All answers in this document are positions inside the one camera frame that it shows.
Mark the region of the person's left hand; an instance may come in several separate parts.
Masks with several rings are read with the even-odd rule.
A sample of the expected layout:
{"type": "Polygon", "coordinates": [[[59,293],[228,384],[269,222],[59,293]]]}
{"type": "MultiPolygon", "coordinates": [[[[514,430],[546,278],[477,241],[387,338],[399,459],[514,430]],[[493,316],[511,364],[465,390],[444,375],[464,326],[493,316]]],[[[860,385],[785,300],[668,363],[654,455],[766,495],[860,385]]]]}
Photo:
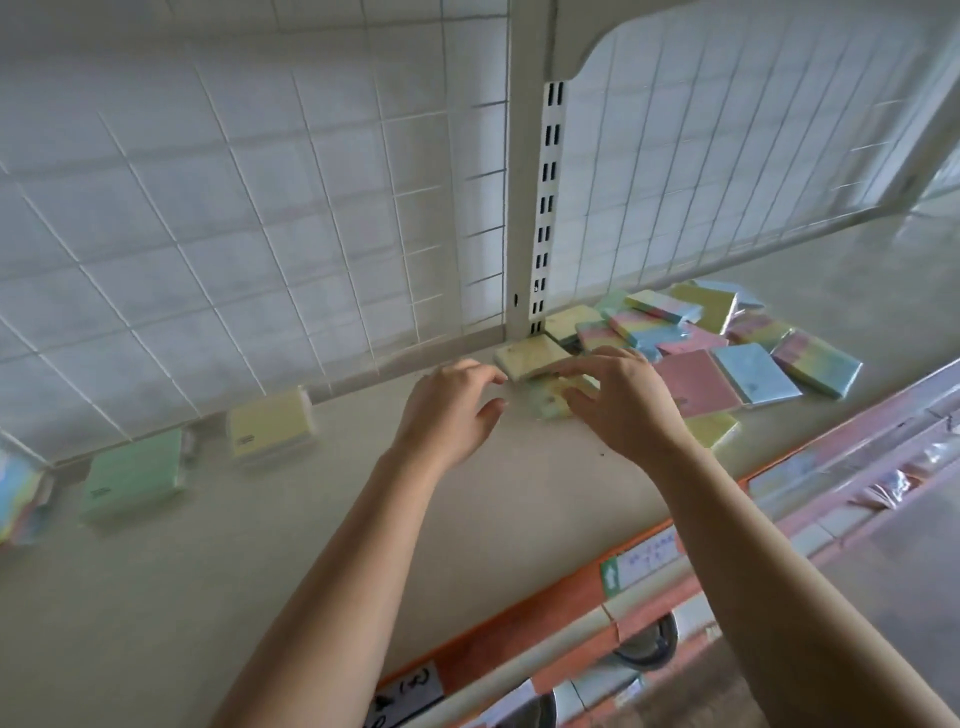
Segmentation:
{"type": "Polygon", "coordinates": [[[473,455],[473,419],[485,389],[507,383],[498,367],[472,358],[439,366],[422,376],[409,395],[390,453],[425,477],[439,479],[473,455]]]}

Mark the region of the yellow green sticky note pad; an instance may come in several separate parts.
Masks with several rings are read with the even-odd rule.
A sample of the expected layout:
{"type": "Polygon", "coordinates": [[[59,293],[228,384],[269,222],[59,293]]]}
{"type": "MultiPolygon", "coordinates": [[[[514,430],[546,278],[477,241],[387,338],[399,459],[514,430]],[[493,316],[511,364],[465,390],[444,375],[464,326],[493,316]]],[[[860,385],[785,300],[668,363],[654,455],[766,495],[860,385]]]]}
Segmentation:
{"type": "Polygon", "coordinates": [[[576,390],[592,399],[600,390],[600,382],[586,374],[563,377],[546,374],[528,381],[529,400],[536,418],[553,421],[570,418],[570,405],[565,397],[567,390],[576,390]]]}

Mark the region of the person's right forearm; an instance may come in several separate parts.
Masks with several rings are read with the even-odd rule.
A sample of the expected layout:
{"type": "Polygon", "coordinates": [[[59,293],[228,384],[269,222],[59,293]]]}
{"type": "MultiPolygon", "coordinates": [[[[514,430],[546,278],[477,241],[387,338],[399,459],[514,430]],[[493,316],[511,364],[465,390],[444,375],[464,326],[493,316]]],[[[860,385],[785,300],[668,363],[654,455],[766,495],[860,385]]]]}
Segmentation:
{"type": "Polygon", "coordinates": [[[894,646],[699,443],[642,469],[771,728],[960,728],[894,646]]]}

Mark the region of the person's left forearm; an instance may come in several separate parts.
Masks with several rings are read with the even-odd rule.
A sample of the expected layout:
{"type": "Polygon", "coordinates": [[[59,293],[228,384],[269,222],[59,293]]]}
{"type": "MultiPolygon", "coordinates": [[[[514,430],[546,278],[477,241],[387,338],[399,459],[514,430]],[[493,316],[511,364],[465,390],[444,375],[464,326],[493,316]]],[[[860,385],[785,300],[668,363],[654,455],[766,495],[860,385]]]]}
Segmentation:
{"type": "Polygon", "coordinates": [[[431,498],[455,458],[390,447],[209,728],[362,728],[431,498]]]}

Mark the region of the pale yellow speckled note pad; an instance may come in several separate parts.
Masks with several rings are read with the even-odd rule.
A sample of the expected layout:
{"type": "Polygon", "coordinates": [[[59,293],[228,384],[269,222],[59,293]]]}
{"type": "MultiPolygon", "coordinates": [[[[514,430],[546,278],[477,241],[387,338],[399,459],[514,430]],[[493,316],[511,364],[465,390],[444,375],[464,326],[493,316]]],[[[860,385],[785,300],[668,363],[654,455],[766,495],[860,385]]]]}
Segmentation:
{"type": "Polygon", "coordinates": [[[541,369],[571,358],[571,354],[546,334],[534,335],[498,347],[493,361],[512,383],[519,383],[541,369]]]}

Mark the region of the pile of pastel note pads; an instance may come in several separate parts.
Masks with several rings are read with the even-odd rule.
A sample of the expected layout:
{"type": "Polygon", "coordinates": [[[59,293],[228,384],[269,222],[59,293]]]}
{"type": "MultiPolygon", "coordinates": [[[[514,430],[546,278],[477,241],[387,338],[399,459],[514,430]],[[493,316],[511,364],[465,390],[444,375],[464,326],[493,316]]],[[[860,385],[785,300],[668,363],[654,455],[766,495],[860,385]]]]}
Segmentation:
{"type": "Polygon", "coordinates": [[[602,347],[640,354],[709,450],[735,433],[735,412],[791,402],[805,390],[844,400],[863,367],[823,338],[770,315],[742,286],[700,278],[664,293],[612,289],[594,305],[549,315],[543,332],[573,354],[602,347]]]}

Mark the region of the wrapped yellow note pad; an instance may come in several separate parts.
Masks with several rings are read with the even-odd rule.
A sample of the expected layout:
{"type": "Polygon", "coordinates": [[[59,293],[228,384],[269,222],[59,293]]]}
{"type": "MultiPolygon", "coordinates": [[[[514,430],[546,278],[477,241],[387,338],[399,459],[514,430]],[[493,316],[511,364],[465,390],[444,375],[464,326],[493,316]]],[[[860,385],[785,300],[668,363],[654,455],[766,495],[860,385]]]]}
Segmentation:
{"type": "Polygon", "coordinates": [[[308,391],[297,386],[235,406],[225,414],[230,457],[247,462],[274,455],[317,436],[308,391]]]}

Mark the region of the orange shelf edge strip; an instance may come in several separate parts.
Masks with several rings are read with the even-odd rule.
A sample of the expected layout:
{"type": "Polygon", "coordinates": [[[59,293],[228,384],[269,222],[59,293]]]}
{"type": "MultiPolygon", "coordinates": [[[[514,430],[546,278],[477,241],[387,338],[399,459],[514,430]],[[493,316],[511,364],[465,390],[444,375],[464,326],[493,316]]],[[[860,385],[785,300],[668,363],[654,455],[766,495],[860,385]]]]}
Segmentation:
{"type": "MultiPolygon", "coordinates": [[[[904,504],[894,510],[875,511],[852,503],[854,497],[875,479],[917,455],[923,447],[939,436],[946,435],[951,430],[960,430],[960,406],[950,411],[946,424],[946,430],[934,435],[924,435],[899,446],[881,460],[859,471],[834,491],[825,492],[801,510],[776,519],[774,522],[777,528],[794,543],[801,544],[811,561],[818,565],[827,563],[855,541],[893,521],[900,512],[918,503],[926,493],[932,493],[950,477],[960,475],[960,462],[945,468],[915,491],[911,491],[904,504]]],[[[679,563],[687,552],[678,535],[683,550],[683,555],[678,560],[609,600],[604,596],[599,575],[600,564],[670,526],[673,524],[667,520],[664,524],[631,538],[616,549],[606,552],[602,558],[593,560],[570,576],[558,580],[383,678],[377,689],[385,687],[424,662],[434,661],[436,664],[445,697],[400,728],[411,728],[414,720],[420,716],[429,714],[440,706],[449,705],[456,694],[520,658],[525,652],[534,650],[556,637],[583,617],[597,611],[603,612],[605,622],[601,629],[576,642],[570,650],[532,672],[496,700],[488,701],[482,709],[474,710],[446,726],[495,728],[499,722],[516,714],[527,701],[575,677],[592,661],[612,653],[630,637],[653,625],[666,613],[675,613],[678,608],[696,601],[702,595],[702,588],[695,576],[688,575],[656,588],[623,616],[613,616],[607,610],[609,603],[619,595],[659,579],[679,563]]]]}

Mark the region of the black round item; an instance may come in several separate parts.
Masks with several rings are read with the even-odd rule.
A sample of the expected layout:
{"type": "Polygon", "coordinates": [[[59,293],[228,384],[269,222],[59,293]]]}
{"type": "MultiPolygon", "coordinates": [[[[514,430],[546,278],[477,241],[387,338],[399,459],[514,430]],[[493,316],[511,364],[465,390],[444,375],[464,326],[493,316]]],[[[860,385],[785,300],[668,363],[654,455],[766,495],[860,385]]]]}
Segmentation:
{"type": "Polygon", "coordinates": [[[672,661],[679,643],[676,616],[668,612],[618,645],[612,655],[619,664],[636,672],[653,673],[672,661]]]}
{"type": "Polygon", "coordinates": [[[527,701],[514,715],[514,728],[558,728],[555,688],[527,701]]]}

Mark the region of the white slotted shelf upright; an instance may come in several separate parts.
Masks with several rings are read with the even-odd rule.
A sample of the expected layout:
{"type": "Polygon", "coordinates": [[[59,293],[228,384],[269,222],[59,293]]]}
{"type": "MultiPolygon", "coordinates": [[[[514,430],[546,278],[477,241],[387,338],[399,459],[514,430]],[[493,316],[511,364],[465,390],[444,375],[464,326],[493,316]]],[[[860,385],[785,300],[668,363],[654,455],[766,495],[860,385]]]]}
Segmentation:
{"type": "Polygon", "coordinates": [[[505,335],[546,332],[559,207],[564,83],[551,78],[558,0],[510,0],[505,335]]]}

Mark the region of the white handwritten shelf label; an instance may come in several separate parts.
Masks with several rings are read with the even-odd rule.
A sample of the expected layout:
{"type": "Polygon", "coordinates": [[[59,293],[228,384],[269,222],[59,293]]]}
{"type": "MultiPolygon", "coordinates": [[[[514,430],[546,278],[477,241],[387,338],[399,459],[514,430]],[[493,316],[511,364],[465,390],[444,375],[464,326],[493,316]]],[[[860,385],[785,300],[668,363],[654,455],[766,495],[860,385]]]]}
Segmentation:
{"type": "Polygon", "coordinates": [[[378,688],[369,704],[364,728],[401,728],[446,696],[435,661],[416,668],[378,688]]]}

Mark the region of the clear plastic bag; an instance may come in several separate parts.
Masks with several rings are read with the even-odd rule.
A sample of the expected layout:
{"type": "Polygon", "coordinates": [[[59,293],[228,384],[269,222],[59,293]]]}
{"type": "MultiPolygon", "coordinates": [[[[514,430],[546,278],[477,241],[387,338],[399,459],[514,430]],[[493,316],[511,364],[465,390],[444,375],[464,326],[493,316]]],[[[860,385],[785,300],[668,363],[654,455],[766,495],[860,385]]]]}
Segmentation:
{"type": "Polygon", "coordinates": [[[851,502],[874,511],[898,509],[912,491],[958,462],[960,429],[952,429],[904,463],[876,478],[851,502]]]}

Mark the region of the wrapped rainbow note pad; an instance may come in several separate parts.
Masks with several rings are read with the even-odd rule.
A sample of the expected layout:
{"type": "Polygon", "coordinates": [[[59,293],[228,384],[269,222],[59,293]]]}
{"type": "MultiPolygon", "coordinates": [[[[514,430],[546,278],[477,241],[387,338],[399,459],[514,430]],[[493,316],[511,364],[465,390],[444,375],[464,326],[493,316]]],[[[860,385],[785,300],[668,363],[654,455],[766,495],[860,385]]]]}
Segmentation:
{"type": "Polygon", "coordinates": [[[47,503],[53,482],[48,467],[0,446],[0,550],[16,542],[32,512],[47,503]]]}

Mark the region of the clear plastic price rail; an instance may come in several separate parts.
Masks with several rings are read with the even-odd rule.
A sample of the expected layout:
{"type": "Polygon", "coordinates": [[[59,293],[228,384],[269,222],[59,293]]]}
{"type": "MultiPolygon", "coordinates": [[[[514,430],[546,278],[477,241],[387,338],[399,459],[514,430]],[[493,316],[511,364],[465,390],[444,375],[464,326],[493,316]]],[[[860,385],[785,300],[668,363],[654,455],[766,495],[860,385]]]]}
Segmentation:
{"type": "Polygon", "coordinates": [[[764,514],[782,519],[898,447],[945,431],[956,407],[960,407],[960,359],[743,478],[741,484],[764,514]]]}

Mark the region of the white shelf bracket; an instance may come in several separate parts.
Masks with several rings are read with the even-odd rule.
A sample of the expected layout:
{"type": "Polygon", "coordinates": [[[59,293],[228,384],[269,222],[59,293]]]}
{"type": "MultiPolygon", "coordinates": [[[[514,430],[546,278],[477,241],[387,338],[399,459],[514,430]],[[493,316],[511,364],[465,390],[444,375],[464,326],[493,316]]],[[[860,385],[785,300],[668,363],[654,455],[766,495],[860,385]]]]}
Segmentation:
{"type": "Polygon", "coordinates": [[[930,43],[896,86],[901,110],[884,120],[878,150],[838,191],[842,214],[908,211],[960,144],[960,0],[916,0],[915,8],[930,43]]]}
{"type": "Polygon", "coordinates": [[[745,13],[756,0],[553,0],[548,54],[544,67],[545,86],[572,80],[584,67],[594,49],[619,27],[640,18],[666,14],[663,53],[679,54],[677,28],[681,8],[698,5],[686,25],[700,42],[704,53],[717,35],[722,18],[745,13]]]}

